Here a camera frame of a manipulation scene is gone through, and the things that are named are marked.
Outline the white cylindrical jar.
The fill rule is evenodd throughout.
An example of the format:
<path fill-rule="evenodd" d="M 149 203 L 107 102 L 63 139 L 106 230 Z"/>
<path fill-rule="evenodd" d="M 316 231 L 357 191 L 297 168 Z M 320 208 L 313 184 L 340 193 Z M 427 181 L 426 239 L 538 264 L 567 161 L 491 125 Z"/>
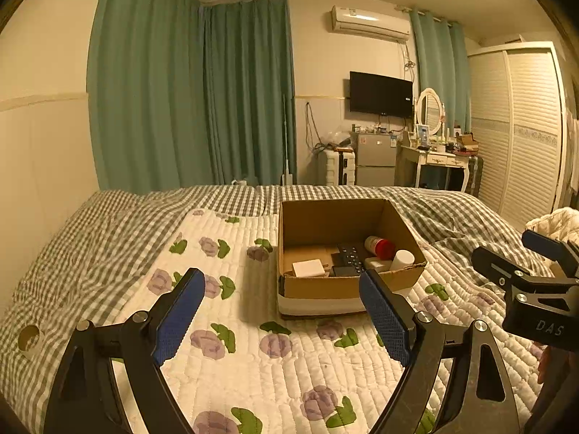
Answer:
<path fill-rule="evenodd" d="M 409 268 L 414 264 L 415 257 L 411 251 L 400 249 L 397 250 L 393 257 L 390 271 L 399 271 L 400 269 Z"/>

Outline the white bottle red cap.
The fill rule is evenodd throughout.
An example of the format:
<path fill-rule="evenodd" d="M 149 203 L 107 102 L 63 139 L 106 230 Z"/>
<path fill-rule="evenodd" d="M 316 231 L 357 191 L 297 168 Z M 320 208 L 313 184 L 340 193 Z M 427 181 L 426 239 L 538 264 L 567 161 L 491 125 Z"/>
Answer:
<path fill-rule="evenodd" d="M 364 247 L 369 253 L 382 261 L 391 261 L 397 252 L 397 247 L 392 240 L 374 235 L 365 239 Z"/>

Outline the light blue earbuds case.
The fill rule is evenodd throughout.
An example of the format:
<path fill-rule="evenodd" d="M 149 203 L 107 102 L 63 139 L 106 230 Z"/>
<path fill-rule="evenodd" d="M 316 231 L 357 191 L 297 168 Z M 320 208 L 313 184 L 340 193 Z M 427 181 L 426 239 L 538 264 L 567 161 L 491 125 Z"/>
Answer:
<path fill-rule="evenodd" d="M 364 260 L 364 267 L 369 271 L 373 269 L 377 272 L 386 272 L 392 266 L 391 260 L 380 260 L 378 257 L 369 257 Z"/>

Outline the black remote control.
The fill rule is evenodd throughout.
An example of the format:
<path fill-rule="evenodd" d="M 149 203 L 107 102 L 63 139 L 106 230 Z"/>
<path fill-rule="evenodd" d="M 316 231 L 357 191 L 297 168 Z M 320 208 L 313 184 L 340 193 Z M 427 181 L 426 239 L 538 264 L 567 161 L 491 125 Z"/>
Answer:
<path fill-rule="evenodd" d="M 361 261 L 358 249 L 354 244 L 339 244 L 338 249 L 339 265 L 352 265 L 359 268 L 361 273 L 365 271 L 363 261 Z"/>

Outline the shiny reddish card box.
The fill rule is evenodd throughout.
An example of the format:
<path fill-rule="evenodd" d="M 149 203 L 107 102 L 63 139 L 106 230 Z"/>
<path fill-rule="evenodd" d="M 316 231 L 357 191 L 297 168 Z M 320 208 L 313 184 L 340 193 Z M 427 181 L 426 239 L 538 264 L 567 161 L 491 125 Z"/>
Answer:
<path fill-rule="evenodd" d="M 324 264 L 319 259 L 295 261 L 292 265 L 296 278 L 318 278 L 326 275 Z"/>

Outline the black power adapter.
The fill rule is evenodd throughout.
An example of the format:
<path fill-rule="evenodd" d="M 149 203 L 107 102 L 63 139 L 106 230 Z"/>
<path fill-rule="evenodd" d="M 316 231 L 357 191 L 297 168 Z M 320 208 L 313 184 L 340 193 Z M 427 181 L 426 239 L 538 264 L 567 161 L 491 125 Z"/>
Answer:
<path fill-rule="evenodd" d="M 361 273 L 359 268 L 355 268 L 352 265 L 333 265 L 329 273 L 331 277 L 358 277 Z"/>

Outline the cream quilted blanket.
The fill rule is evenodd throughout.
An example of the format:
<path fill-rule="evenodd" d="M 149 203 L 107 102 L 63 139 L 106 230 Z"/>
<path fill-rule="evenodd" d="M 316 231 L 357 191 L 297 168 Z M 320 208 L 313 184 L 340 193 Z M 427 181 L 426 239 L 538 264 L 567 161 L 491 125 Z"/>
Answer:
<path fill-rule="evenodd" d="M 578 245 L 579 210 L 570 207 L 557 209 L 551 214 L 545 214 L 543 217 L 528 221 L 525 228 L 551 239 L 562 242 L 570 241 Z"/>

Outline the tape roll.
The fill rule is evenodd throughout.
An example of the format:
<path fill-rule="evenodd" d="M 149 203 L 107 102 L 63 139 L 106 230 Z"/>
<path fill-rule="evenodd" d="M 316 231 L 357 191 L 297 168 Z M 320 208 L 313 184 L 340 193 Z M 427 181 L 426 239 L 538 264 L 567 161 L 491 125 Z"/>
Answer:
<path fill-rule="evenodd" d="M 40 329 L 29 324 L 21 329 L 18 335 L 18 349 L 27 358 L 31 358 L 36 351 L 36 346 L 41 339 Z"/>

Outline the grey checkered bed cover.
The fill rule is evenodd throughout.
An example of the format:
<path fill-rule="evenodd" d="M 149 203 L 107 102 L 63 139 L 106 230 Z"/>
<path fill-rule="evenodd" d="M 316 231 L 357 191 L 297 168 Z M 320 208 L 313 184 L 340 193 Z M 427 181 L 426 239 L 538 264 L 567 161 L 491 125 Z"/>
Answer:
<path fill-rule="evenodd" d="M 125 320 L 122 311 L 131 289 L 188 213 L 278 216 L 284 201 L 342 198 L 392 201 L 414 237 L 428 228 L 454 226 L 481 232 L 488 221 L 512 228 L 471 195 L 404 187 L 194 186 L 146 195 L 97 193 L 40 252 L 2 318 L 1 391 L 10 408 L 29 431 L 42 431 L 50 390 L 76 324 Z M 31 358 L 18 349 L 18 335 L 29 324 L 41 331 Z"/>

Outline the white floral quilted mat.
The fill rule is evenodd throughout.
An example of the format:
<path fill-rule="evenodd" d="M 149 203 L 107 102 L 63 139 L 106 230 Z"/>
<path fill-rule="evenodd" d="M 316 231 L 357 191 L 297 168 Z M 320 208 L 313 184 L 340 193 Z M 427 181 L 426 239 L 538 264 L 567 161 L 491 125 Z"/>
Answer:
<path fill-rule="evenodd" d="M 277 301 L 277 216 L 188 213 L 141 281 L 123 316 L 147 310 L 189 268 L 205 276 L 204 300 L 175 358 L 162 370 L 186 419 L 204 433 L 365 433 L 396 388 L 401 364 L 368 315 L 284 319 Z M 481 319 L 492 330 L 526 421 L 538 398 L 540 350 L 502 329 L 502 293 L 470 265 L 487 246 L 538 275 L 542 259 L 498 221 L 481 232 L 454 226 L 416 232 L 426 267 L 404 291 L 441 322 Z"/>

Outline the white louvered wardrobe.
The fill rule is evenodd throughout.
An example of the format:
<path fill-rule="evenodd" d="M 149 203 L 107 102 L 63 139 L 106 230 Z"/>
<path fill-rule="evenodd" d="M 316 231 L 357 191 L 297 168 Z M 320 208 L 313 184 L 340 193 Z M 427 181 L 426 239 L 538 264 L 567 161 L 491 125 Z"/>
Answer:
<path fill-rule="evenodd" d="M 469 55 L 471 131 L 484 161 L 479 198 L 518 230 L 563 198 L 566 102 L 554 43 Z"/>

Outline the silver mini fridge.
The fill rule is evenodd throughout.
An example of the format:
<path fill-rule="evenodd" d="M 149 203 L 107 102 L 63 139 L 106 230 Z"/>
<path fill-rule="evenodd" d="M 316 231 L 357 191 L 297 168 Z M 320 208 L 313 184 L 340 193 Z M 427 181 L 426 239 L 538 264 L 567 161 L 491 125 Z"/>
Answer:
<path fill-rule="evenodd" d="M 396 178 L 397 138 L 386 134 L 355 133 L 356 184 L 393 186 Z"/>

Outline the white suitcase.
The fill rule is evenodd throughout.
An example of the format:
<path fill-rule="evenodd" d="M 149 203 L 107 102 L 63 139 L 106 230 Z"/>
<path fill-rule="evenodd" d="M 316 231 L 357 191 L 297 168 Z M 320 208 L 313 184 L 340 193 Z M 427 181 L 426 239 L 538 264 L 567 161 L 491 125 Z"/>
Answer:
<path fill-rule="evenodd" d="M 350 149 L 324 150 L 317 155 L 319 185 L 354 185 L 356 161 Z"/>

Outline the white air conditioner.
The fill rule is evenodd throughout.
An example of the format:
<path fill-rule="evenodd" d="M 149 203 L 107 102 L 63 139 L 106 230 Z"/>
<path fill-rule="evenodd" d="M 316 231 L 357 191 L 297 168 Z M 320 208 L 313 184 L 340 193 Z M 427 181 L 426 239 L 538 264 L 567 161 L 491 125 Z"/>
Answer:
<path fill-rule="evenodd" d="M 404 43 L 409 40 L 411 24 L 389 15 L 334 6 L 331 12 L 335 33 L 347 33 Z"/>

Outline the black wall television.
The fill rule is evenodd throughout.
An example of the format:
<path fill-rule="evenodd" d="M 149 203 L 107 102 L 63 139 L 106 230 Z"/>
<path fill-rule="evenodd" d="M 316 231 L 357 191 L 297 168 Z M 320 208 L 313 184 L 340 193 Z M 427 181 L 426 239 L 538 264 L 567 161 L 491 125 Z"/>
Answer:
<path fill-rule="evenodd" d="M 373 73 L 349 73 L 349 108 L 378 116 L 413 116 L 413 83 Z"/>

